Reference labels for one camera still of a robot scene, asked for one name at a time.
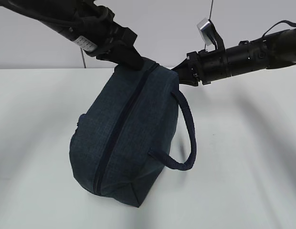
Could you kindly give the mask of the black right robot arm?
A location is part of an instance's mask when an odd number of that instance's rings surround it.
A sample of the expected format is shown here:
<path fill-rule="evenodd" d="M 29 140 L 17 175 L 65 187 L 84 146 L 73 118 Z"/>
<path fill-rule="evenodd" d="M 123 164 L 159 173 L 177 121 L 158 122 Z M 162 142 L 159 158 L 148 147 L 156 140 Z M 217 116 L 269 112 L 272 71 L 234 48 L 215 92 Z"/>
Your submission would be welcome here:
<path fill-rule="evenodd" d="M 180 84 L 198 86 L 263 69 L 296 65 L 296 28 L 268 34 L 237 46 L 207 52 L 190 52 L 173 71 Z"/>

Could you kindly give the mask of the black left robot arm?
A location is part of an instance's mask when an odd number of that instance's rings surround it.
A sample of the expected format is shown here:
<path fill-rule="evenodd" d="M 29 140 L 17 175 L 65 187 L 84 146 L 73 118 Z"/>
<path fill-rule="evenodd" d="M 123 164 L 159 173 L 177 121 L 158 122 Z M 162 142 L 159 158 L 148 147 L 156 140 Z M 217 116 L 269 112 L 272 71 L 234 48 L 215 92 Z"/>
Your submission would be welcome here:
<path fill-rule="evenodd" d="M 35 19 L 98 60 L 141 70 L 137 34 L 114 21 L 115 14 L 92 0 L 0 0 L 0 6 Z"/>

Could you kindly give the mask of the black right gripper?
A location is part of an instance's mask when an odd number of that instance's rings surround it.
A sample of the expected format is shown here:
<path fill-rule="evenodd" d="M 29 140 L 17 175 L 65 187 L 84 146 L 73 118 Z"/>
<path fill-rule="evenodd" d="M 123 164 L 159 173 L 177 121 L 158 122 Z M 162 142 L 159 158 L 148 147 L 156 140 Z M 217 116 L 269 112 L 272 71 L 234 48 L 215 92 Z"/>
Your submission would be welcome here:
<path fill-rule="evenodd" d="M 190 52 L 186 61 L 171 69 L 179 76 L 179 84 L 199 86 L 231 77 L 226 50 Z"/>

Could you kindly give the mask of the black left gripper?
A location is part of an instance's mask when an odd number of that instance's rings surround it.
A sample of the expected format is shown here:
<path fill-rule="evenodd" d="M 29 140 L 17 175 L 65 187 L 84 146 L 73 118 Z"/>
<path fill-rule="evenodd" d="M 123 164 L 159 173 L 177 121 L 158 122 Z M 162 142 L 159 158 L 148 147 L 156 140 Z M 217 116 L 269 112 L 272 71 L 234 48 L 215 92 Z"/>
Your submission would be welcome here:
<path fill-rule="evenodd" d="M 139 71 L 144 59 L 134 48 L 137 34 L 116 23 L 114 16 L 105 6 L 67 5 L 66 18 L 79 24 L 66 29 L 66 37 L 90 57 Z"/>

